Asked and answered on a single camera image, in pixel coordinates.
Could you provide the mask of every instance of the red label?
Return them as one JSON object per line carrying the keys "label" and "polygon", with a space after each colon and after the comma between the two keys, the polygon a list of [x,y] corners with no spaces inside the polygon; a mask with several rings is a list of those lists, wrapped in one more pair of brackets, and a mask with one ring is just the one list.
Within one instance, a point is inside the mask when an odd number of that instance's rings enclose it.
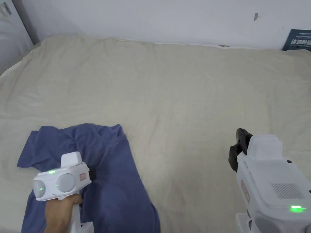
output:
{"label": "red label", "polygon": [[248,193],[248,191],[247,191],[247,188],[245,187],[245,184],[244,184],[243,180],[241,180],[241,188],[242,188],[242,190],[243,190],[243,192],[244,192],[244,195],[245,195],[245,197],[246,197],[247,202],[249,203],[249,199],[250,199],[249,193]]}
{"label": "red label", "polygon": [[82,173],[80,174],[80,181],[85,180],[86,179],[86,174]]}

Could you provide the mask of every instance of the white wall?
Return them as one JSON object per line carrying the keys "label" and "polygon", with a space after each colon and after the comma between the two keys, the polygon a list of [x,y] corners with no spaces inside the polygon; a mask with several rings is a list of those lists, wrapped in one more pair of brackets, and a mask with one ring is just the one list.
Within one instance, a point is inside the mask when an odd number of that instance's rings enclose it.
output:
{"label": "white wall", "polygon": [[34,43],[53,34],[83,33],[156,43],[280,49],[291,29],[311,29],[311,0],[15,0],[14,4]]}

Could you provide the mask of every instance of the dark blue sign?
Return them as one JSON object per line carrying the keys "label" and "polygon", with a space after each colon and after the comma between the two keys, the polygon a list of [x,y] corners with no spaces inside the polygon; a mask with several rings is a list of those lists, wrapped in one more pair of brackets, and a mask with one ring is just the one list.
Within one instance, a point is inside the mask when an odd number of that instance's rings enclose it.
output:
{"label": "dark blue sign", "polygon": [[292,29],[283,47],[283,51],[306,49],[311,51],[311,30]]}

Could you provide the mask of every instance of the green led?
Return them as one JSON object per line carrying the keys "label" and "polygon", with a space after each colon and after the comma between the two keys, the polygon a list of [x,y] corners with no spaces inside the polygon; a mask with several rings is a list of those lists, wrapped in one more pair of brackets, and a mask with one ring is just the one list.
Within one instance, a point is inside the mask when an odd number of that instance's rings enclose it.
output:
{"label": "green led", "polygon": [[291,210],[291,212],[301,213],[305,209],[307,209],[307,208],[302,208],[300,205],[292,205],[290,210]]}

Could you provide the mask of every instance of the hand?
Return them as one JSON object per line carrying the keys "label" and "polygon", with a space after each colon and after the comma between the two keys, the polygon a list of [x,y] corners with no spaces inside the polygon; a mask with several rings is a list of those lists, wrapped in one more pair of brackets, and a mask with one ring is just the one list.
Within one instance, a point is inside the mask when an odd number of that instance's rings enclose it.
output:
{"label": "hand", "polygon": [[65,233],[71,220],[73,205],[81,203],[80,194],[65,197],[63,200],[52,199],[47,201],[45,207],[46,229],[44,233]]}

